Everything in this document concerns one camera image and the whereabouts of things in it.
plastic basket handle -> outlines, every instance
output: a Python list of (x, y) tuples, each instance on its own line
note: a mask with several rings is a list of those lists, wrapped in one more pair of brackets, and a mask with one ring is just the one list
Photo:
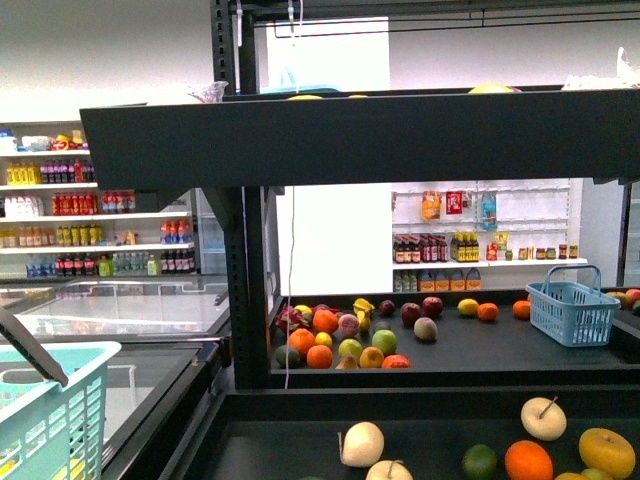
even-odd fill
[(540, 290), (545, 295), (549, 293), (549, 283), (551, 282), (551, 275), (560, 270), (583, 270), (585, 268), (592, 268), (595, 270), (595, 275), (593, 276), (593, 280), (591, 281), (591, 286), (589, 287), (589, 293), (593, 293), (594, 290), (600, 291), (602, 288), (602, 275), (600, 274), (600, 269), (595, 265), (560, 265), (557, 267), (553, 267), (547, 273), (547, 276), (544, 279), (544, 283), (542, 284), (542, 290)]
[(62, 366), (54, 360), (33, 335), (14, 315), (0, 308), (0, 333), (47, 380), (60, 382), (63, 387), (69, 378)]

store shelf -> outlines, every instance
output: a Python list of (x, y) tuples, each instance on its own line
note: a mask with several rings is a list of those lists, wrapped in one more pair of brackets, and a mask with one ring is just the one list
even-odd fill
[(77, 190), (80, 188), (98, 188), (98, 184), (92, 183), (39, 183), (36, 185), (0, 185), (0, 192), (25, 191), (25, 190)]
[(434, 262), (434, 263), (394, 263), (394, 270), (438, 270), (451, 268), (487, 268), (487, 267), (533, 267), (554, 265), (581, 265), (588, 263), (586, 258), (567, 260), (496, 260), (488, 262)]
[(22, 157), (77, 157), (81, 155), (91, 155), (89, 150), (46, 150), (44, 152), (0, 152), (0, 157), (22, 158)]
[(117, 213), (113, 215), (0, 218), (0, 223), (93, 222), (100, 220), (140, 220), (145, 218), (187, 218), (190, 216), (191, 212)]
[(148, 243), (141, 245), (87, 246), (87, 247), (39, 247), (39, 248), (0, 248), (0, 255), (32, 255), (36, 253), (97, 253), (97, 252), (136, 252), (148, 250), (186, 250), (193, 248), (193, 242), (163, 245)]

shopping basket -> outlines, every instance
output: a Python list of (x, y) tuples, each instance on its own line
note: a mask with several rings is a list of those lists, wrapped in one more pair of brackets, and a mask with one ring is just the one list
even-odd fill
[[(561, 270), (595, 270), (591, 287), (575, 282), (552, 282)], [(553, 267), (543, 283), (530, 283), (531, 323), (565, 347), (607, 345), (620, 301), (600, 291), (600, 269), (595, 265)]]
[(0, 333), (11, 343), (0, 346), (0, 480), (99, 480), (107, 361), (120, 344), (40, 345), (1, 308)]

pear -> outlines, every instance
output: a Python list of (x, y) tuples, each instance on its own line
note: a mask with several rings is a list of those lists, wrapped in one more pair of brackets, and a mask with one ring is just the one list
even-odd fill
[(371, 422), (360, 422), (352, 426), (344, 437), (338, 433), (340, 461), (349, 467), (368, 468), (380, 460), (384, 449), (384, 435)]
[(347, 353), (340, 359), (340, 363), (336, 365), (336, 370), (349, 370), (352, 368), (360, 368), (358, 366), (358, 362), (356, 361), (356, 357)]
[(369, 469), (366, 480), (413, 480), (400, 460), (381, 460)]

dragon fruit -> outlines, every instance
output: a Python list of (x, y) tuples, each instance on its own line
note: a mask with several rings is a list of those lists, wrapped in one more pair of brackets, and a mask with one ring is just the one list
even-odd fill
[(304, 328), (305, 323), (306, 322), (302, 318), (300, 310), (293, 307), (287, 307), (287, 305), (282, 307), (282, 310), (276, 316), (276, 327), (278, 327), (284, 333), (287, 333), (287, 325), (289, 326), (289, 331), (293, 332), (298, 327)]

